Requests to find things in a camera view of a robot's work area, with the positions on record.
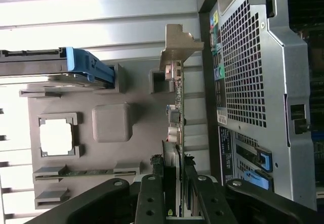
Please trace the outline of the grey parts rack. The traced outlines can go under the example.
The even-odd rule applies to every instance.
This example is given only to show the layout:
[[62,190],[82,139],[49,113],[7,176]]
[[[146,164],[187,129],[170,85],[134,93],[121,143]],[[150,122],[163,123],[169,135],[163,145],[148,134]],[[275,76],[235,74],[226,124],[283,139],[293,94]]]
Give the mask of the grey parts rack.
[[[111,178],[132,182],[135,176],[150,173],[151,156],[163,152],[169,128],[166,108],[174,104],[175,92],[159,70],[159,61],[124,61],[113,67],[114,89],[66,84],[28,98],[36,209],[54,208]],[[39,127],[48,119],[66,119],[71,124],[73,149],[68,155],[42,155]],[[137,174],[45,180],[33,177],[45,172],[100,169]]]

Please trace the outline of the green RAM stick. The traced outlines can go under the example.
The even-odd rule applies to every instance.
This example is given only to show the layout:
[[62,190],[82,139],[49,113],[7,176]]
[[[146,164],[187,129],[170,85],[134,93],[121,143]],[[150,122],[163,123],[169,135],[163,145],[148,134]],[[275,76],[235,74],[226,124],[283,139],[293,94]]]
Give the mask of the green RAM stick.
[[93,177],[93,176],[122,176],[122,175],[136,175],[135,171],[119,171],[114,172],[111,169],[100,170],[67,170],[64,172],[45,172],[34,174],[36,180],[69,178],[69,177]]

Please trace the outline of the silver CPU chip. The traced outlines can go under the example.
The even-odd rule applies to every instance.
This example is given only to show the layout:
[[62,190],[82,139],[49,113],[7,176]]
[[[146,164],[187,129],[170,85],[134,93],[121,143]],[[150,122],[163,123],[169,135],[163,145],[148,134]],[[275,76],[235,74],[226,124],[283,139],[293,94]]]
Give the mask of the silver CPU chip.
[[72,126],[66,119],[48,119],[39,127],[42,155],[68,155],[72,149]]

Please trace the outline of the open black PC case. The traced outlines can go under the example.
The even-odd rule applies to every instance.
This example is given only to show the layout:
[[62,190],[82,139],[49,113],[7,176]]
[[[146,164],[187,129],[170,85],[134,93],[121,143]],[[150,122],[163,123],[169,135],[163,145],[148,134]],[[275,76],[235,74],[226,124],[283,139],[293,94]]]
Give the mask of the open black PC case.
[[324,207],[324,0],[197,0],[211,173]]

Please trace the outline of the blue disk carrier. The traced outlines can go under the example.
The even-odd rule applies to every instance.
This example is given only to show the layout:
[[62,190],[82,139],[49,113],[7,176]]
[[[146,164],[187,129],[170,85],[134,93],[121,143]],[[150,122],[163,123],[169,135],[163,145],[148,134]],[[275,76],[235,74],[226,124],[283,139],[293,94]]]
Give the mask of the blue disk carrier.
[[83,49],[64,47],[60,49],[60,57],[66,59],[67,71],[80,74],[87,78],[88,82],[100,81],[107,88],[115,87],[114,69],[101,62],[96,56]]

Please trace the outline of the silver hard disk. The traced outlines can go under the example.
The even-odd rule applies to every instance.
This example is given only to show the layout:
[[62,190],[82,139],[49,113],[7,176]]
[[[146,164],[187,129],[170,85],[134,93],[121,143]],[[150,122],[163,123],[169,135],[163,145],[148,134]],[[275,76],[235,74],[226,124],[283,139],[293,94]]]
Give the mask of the silver hard disk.
[[0,50],[0,76],[53,74],[67,72],[66,49]]

